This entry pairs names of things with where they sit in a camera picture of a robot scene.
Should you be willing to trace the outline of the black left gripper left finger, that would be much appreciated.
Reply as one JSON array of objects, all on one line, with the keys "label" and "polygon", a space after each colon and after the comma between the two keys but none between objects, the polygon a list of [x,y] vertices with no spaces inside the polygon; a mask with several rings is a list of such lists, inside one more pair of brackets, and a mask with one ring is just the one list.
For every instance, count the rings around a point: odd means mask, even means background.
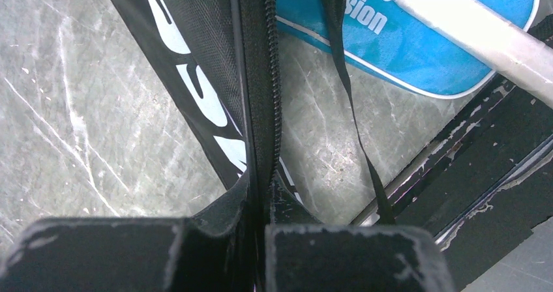
[{"label": "black left gripper left finger", "polygon": [[249,182],[191,217],[45,218],[1,264],[2,291],[247,291]]}]

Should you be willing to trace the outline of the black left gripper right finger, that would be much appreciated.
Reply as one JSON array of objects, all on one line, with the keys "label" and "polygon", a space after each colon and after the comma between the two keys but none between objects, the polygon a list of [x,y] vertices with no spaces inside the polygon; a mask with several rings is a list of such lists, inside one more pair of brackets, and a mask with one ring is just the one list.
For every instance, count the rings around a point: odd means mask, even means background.
[{"label": "black left gripper right finger", "polygon": [[334,226],[277,177],[265,227],[265,291],[454,291],[445,257],[411,226]]}]

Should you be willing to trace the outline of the black racket cover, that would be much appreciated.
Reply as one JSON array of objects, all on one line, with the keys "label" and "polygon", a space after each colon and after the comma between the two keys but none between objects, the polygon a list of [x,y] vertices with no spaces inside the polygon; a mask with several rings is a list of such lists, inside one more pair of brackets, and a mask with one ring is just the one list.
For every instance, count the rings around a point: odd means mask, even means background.
[{"label": "black racket cover", "polygon": [[317,223],[280,159],[277,0],[110,1],[225,187],[197,223]]}]

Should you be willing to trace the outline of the blue racket cover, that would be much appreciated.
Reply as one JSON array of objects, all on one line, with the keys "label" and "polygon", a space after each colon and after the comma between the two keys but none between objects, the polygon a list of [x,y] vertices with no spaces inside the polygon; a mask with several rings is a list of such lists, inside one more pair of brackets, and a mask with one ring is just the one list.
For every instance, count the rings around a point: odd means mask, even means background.
[{"label": "blue racket cover", "polygon": [[[478,0],[523,30],[540,0]],[[280,30],[330,52],[320,0],[276,0]],[[466,96],[494,71],[404,12],[392,0],[346,0],[343,22],[347,63],[392,84],[439,99]]]}]

